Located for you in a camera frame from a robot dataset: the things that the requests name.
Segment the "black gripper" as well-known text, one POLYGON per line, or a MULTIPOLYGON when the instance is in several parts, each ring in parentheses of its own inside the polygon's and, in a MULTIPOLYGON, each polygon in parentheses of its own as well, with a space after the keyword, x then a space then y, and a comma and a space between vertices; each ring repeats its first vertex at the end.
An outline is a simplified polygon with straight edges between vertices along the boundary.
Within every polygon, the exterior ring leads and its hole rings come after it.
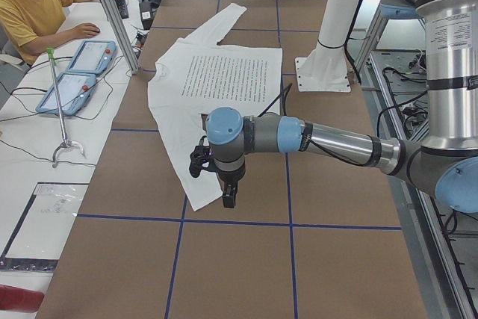
POLYGON ((236 160, 233 162, 224 162, 216 160, 218 177, 225 184, 223 190, 223 207, 234 208, 236 206, 236 195, 238 182, 244 177, 246 172, 245 160, 236 160))

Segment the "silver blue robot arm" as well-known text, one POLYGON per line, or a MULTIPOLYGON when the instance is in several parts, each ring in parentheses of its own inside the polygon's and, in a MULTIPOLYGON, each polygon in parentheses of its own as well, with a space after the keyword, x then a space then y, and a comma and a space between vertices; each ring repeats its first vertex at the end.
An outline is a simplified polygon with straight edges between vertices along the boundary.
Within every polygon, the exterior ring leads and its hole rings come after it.
POLYGON ((212 111, 190 156, 190 174, 216 173, 223 204, 235 206, 245 157, 254 152, 314 152, 356 167, 376 167, 453 210, 477 211, 477 0, 382 0, 386 16, 413 8, 426 32, 429 132, 422 142, 322 126, 295 117, 242 117, 212 111))

